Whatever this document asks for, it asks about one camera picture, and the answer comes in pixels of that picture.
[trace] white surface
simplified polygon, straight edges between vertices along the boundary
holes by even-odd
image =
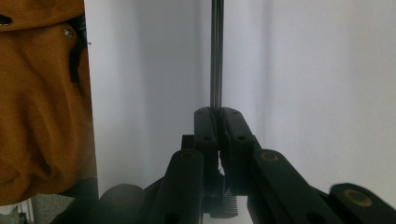
[[[101,193],[161,177],[209,105],[210,7],[86,0]],[[351,182],[395,206],[395,11],[392,0],[227,0],[224,105],[312,186]]]

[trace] thin vertical rod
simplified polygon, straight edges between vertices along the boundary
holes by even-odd
[[[224,0],[212,0],[212,39],[210,65],[210,107],[221,110]]]

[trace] orange fabric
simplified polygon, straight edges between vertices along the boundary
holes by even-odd
[[[83,0],[0,1],[12,19],[0,26],[0,205],[96,174],[88,52],[65,22],[83,12]]]

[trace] button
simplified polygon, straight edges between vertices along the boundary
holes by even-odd
[[[73,36],[74,35],[73,31],[70,30],[70,29],[64,29],[64,34],[67,35],[67,36]]]
[[[0,14],[0,26],[7,26],[10,25],[11,23],[12,23],[12,19],[10,17]]]

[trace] white wall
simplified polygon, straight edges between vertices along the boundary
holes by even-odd
[[[211,4],[85,2],[99,189],[144,188],[209,105]],[[396,206],[395,11],[392,0],[227,0],[224,105],[312,186],[351,182]]]

